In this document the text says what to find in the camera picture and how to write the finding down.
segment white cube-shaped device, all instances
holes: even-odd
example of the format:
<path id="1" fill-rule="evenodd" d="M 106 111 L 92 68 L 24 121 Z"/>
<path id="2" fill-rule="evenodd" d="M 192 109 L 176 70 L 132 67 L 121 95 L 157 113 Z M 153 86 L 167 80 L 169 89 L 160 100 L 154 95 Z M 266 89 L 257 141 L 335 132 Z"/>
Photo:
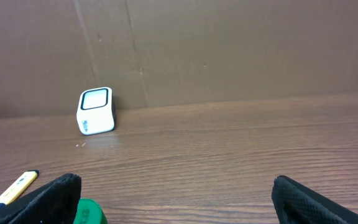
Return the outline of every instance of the white cube-shaped device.
<path id="1" fill-rule="evenodd" d="M 84 91 L 77 109 L 77 122 L 85 135 L 98 134 L 114 129 L 116 107 L 112 90 L 108 87 Z"/>

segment wood grain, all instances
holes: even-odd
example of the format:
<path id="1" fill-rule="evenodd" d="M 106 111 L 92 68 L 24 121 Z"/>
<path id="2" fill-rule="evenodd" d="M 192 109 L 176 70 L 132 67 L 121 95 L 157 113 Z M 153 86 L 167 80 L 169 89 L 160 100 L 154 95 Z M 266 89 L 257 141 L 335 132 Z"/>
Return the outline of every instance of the wood grain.
<path id="1" fill-rule="evenodd" d="M 120 110 L 87 137 L 74 116 L 0 120 L 0 193 L 27 169 L 27 192 L 79 174 L 109 223 L 278 223 L 278 175 L 358 213 L 358 92 Z"/>

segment green lid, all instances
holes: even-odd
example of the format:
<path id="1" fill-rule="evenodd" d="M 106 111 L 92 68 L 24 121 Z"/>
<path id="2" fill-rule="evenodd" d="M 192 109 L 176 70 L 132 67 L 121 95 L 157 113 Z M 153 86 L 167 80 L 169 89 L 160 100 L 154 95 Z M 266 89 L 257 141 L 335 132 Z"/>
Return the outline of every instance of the green lid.
<path id="1" fill-rule="evenodd" d="M 81 198 L 74 224 L 107 224 L 107 220 L 98 203 L 89 198 Z"/>

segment logo on device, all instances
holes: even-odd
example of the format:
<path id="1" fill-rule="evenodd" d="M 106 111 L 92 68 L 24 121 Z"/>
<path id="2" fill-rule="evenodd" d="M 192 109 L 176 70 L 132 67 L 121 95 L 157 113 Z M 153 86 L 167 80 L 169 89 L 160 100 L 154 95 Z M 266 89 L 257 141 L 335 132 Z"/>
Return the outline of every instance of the logo on device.
<path id="1" fill-rule="evenodd" d="M 84 126 L 85 132 L 88 131 L 88 121 L 82 121 L 82 125 Z"/>

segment cardboard panel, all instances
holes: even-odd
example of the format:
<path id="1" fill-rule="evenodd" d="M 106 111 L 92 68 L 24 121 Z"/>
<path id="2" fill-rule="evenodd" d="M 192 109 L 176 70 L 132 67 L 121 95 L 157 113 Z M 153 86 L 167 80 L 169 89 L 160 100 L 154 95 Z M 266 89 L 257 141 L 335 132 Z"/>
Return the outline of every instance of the cardboard panel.
<path id="1" fill-rule="evenodd" d="M 127 2 L 149 106 L 358 90 L 358 1 Z"/>
<path id="2" fill-rule="evenodd" d="M 120 109 L 146 107 L 125 0 L 75 1 L 89 39 L 99 86 L 113 89 Z"/>
<path id="3" fill-rule="evenodd" d="M 72 1 L 0 0 L 0 118 L 73 114 L 95 86 Z"/>

